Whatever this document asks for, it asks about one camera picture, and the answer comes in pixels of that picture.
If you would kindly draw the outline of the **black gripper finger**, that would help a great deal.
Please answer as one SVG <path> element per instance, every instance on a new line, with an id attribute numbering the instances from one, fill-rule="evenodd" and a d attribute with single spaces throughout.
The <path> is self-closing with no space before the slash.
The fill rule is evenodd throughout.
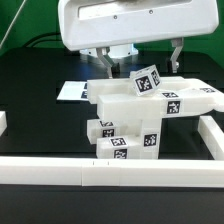
<path id="1" fill-rule="evenodd" d="M 112 67 L 114 66 L 113 60 L 109 56 L 110 48 L 103 47 L 97 48 L 96 53 L 99 60 L 103 63 L 103 65 L 107 68 L 107 74 L 109 78 L 112 78 Z"/>
<path id="2" fill-rule="evenodd" d="M 169 66 L 170 71 L 172 73 L 176 73 L 179 68 L 179 62 L 178 57 L 183 49 L 184 46 L 184 38 L 175 38 L 171 40 L 172 47 L 174 48 L 174 51 L 169 59 Z"/>

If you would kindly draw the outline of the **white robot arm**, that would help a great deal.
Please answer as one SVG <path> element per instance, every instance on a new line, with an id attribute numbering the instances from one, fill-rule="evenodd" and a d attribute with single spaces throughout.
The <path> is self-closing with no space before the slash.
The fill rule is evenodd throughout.
<path id="1" fill-rule="evenodd" d="M 58 19 L 63 44 L 71 51 L 94 48 L 112 78 L 119 75 L 112 46 L 169 40 L 176 72 L 184 39 L 219 25 L 217 0 L 59 0 Z"/>

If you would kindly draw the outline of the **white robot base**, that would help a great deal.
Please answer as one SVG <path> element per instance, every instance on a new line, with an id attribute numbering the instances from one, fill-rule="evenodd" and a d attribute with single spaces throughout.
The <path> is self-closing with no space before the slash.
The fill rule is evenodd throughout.
<path id="1" fill-rule="evenodd" d="M 83 49 L 79 51 L 82 60 L 95 64 L 102 64 L 97 56 L 95 48 Z M 138 55 L 138 50 L 133 44 L 125 44 L 119 46 L 111 46 L 109 56 L 114 62 L 126 61 L 129 58 L 134 58 Z"/>

